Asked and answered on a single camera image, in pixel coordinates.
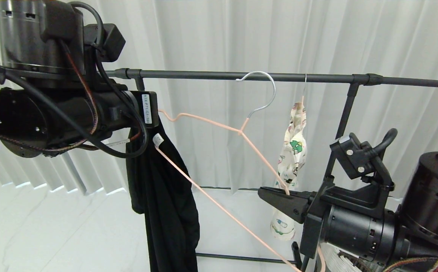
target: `clothing tag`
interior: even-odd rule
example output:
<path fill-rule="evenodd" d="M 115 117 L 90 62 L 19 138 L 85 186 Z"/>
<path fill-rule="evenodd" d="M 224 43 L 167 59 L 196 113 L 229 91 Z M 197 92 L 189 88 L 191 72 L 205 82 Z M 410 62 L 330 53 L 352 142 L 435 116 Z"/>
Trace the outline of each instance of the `clothing tag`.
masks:
<path fill-rule="evenodd" d="M 143 103 L 143 120 L 145 124 L 152 123 L 152 111 L 150 110 L 150 95 L 142 94 L 141 102 Z"/>
<path fill-rule="evenodd" d="M 162 135 L 160 135 L 160 133 L 155 134 L 155 136 L 153 136 L 153 143 L 155 144 L 156 147 L 159 147 L 161 143 L 163 143 L 165 140 L 162 138 Z"/>

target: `black clothing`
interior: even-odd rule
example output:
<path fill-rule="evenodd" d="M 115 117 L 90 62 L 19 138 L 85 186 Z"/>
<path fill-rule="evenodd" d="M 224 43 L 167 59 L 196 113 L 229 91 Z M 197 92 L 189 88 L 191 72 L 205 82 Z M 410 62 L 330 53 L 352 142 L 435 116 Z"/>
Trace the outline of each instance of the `black clothing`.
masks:
<path fill-rule="evenodd" d="M 135 135 L 137 129 L 130 130 Z M 186 174 L 187 168 L 162 124 L 148 129 L 145 152 L 127 159 L 132 209 L 145 214 L 151 272 L 197 272 L 195 248 L 200 236 L 198 212 L 190 182 L 155 149 L 152 138 L 160 133 L 163 151 Z M 137 150 L 141 140 L 127 143 L 127 152 Z"/>

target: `clothes rack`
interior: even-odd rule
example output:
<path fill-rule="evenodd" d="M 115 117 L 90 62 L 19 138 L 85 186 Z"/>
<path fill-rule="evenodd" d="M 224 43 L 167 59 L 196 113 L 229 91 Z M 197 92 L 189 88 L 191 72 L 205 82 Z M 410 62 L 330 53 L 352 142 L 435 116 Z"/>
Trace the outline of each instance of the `clothes rack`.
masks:
<path fill-rule="evenodd" d="M 117 77 L 119 79 L 134 79 L 138 91 L 145 90 L 143 79 L 205 79 L 205 80 L 236 80 L 241 79 L 247 72 L 210 72 L 210 71 L 165 71 L 165 70 L 142 70 L 121 68 L 114 71 L 107 71 L 108 76 Z M 406 77 L 387 77 L 378 74 L 285 74 L 285 73 L 269 73 L 274 81 L 286 82 L 317 82 L 317 83 L 347 83 L 349 84 L 347 99 L 343 108 L 343 112 L 338 124 L 335 139 L 340 138 L 345 133 L 348 118 L 353 107 L 353 102 L 357 95 L 360 85 L 374 86 L 380 84 L 388 85 L 404 85 L 404 86 L 420 86 L 420 87 L 435 87 L 438 88 L 438 80 L 435 79 L 410 79 Z M 263 74 L 252 74 L 245 80 L 252 81 L 269 81 L 267 76 Z M 324 177 L 331 176 L 335 158 L 333 153 L 330 153 L 328 165 L 326 167 Z M 294 261 L 290 261 L 302 271 L 305 270 L 309 258 L 305 256 L 303 261 L 300 260 L 300 250 L 298 244 L 293 242 L 291 245 L 293 250 Z M 234 255 L 219 255 L 210 253 L 197 253 L 198 257 L 209 258 L 225 258 L 230 260 L 248 260 L 259 262 L 282 263 L 281 260 L 267 258 L 252 258 Z"/>

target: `curtain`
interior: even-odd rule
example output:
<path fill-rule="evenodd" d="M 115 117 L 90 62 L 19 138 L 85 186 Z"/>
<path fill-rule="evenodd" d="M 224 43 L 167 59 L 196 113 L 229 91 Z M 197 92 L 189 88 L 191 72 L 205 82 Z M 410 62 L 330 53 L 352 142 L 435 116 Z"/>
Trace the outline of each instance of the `curtain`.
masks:
<path fill-rule="evenodd" d="M 296 0 L 86 0 L 105 23 L 115 23 L 127 44 L 105 69 L 265 71 L 271 73 L 364 74 L 438 79 L 438 1 Z M 83 11 L 85 23 L 93 17 Z M 136 90 L 134 81 L 117 80 Z M 277 162 L 288 114 L 305 96 L 308 158 L 299 172 L 301 190 L 321 183 L 346 99 L 347 84 L 276 83 L 272 105 L 253 115 L 246 134 Z M 269 82 L 145 79 L 159 107 L 173 116 L 201 115 L 239 128 L 248 113 L 272 95 Z M 272 174 L 236 133 L 195 119 L 162 118 L 191 177 L 202 186 L 258 188 Z M 402 196 L 419 156 L 438 150 L 438 88 L 361 86 L 345 133 L 378 144 L 399 130 L 385 164 Z M 105 142 L 118 141 L 127 130 Z M 116 147 L 124 151 L 124 146 Z M 24 159 L 1 145 L 0 182 L 47 184 L 88 194 L 127 189 L 123 159 L 101 151 L 72 150 L 55 158 Z M 336 184 L 351 181 L 338 163 Z"/>

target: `pink clothes hanger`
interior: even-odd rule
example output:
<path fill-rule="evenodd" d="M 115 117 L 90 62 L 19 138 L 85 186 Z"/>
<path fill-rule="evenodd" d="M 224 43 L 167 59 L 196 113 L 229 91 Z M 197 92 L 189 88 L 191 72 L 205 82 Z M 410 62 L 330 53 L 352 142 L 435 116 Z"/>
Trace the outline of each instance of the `pink clothes hanger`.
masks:
<path fill-rule="evenodd" d="M 250 141 L 250 139 L 246 136 L 246 134 L 243 132 L 245 129 L 245 126 L 247 125 L 250 117 L 252 116 L 253 113 L 257 112 L 258 110 L 263 110 L 264 108 L 268 107 L 274 100 L 275 96 L 276 96 L 276 84 L 274 83 L 274 79 L 271 77 L 270 74 L 266 73 L 266 72 L 262 72 L 262 71 L 254 71 L 254 72 L 250 72 L 248 74 L 246 74 L 243 78 L 241 79 L 236 79 L 237 81 L 243 81 L 245 80 L 249 75 L 251 74 L 264 74 L 265 76 L 267 76 L 269 78 L 269 80 L 272 82 L 272 86 L 274 88 L 274 94 L 272 96 L 272 99 L 269 101 L 269 103 L 267 103 L 267 105 L 264 105 L 262 107 L 259 107 L 255 110 L 253 110 L 248 117 L 246 118 L 246 120 L 244 121 L 241 129 L 235 129 L 233 127 L 212 121 L 210 119 L 204 118 L 204 117 L 200 117 L 197 115 L 193 115 L 193 114 L 189 114 L 189 113 L 180 113 L 177 115 L 177 117 L 175 118 L 171 118 L 167 112 L 165 112 L 164 110 L 158 110 L 161 113 L 163 113 L 165 115 L 165 117 L 167 117 L 168 120 L 170 120 L 171 122 L 175 122 L 176 120 L 178 120 L 180 117 L 182 116 L 186 116 L 186 117 L 192 117 L 195 119 L 199 119 L 205 122 L 208 122 L 210 124 L 213 124 L 215 126 L 218 127 L 222 127 L 224 129 L 228 129 L 230 131 L 236 131 L 239 135 L 241 135 L 244 140 L 250 145 L 250 147 L 252 147 L 252 149 L 255 151 L 255 153 L 257 153 L 257 155 L 261 158 L 261 160 L 264 162 L 264 164 L 266 164 L 266 166 L 269 168 L 269 170 L 271 170 L 274 173 L 274 177 L 276 177 L 276 179 L 279 181 L 279 184 L 281 184 L 281 187 L 285 190 L 286 195 L 289 195 L 289 189 L 288 189 L 288 185 L 286 184 L 285 181 L 283 181 L 277 174 L 276 170 L 274 170 L 274 168 L 271 166 L 271 164 L 269 162 L 267 162 L 266 158 L 264 158 L 264 156 L 261 154 L 261 152 L 255 147 L 255 145 Z M 173 167 L 175 167 L 175 169 L 177 169 L 178 172 L 180 172 L 188 181 L 190 181 L 193 186 L 195 186 L 197 189 L 199 189 L 203 194 L 205 194 L 205 196 L 207 196 L 207 198 L 209 198 L 215 205 L 217 205 L 217 207 L 219 207 L 223 212 L 225 212 L 230 218 L 232 218 L 232 220 L 236 221 L 237 224 L 239 224 L 243 229 L 245 229 L 247 232 L 249 232 L 255 239 L 257 239 L 263 246 L 265 246 L 267 249 L 269 249 L 272 253 L 274 253 L 274 255 L 278 256 L 278 258 L 280 258 L 284 263 L 286 263 L 287 265 L 289 265 L 293 270 L 295 270 L 296 272 L 302 272 L 301 270 L 299 270 L 298 268 L 296 268 L 293 264 L 291 264 L 286 258 L 284 258 L 282 255 L 280 255 L 279 253 L 276 252 L 276 250 L 272 249 L 271 246 L 269 246 L 265 241 L 263 241 L 262 239 L 260 239 L 256 234 L 254 234 L 250 229 L 248 229 L 248 227 L 246 227 L 241 221 L 239 221 L 238 219 L 236 219 L 236 217 L 234 217 L 228 210 L 226 210 L 222 205 L 220 205 L 217 201 L 215 201 L 214 198 L 212 198 L 208 193 L 205 192 L 204 189 L 202 189 L 195 181 L 193 181 L 187 174 L 185 174 L 169 157 L 167 157 L 167 155 L 165 155 L 165 153 L 163 153 L 160 148 L 158 146 L 155 146 L 156 150 L 158 151 L 158 153 L 160 153 L 160 155 L 162 155 Z M 323 257 L 323 253 L 320 249 L 320 247 L 318 246 L 317 248 L 318 250 L 318 255 L 320 257 L 321 260 L 321 271 L 320 272 L 325 272 L 326 269 L 326 263 Z"/>

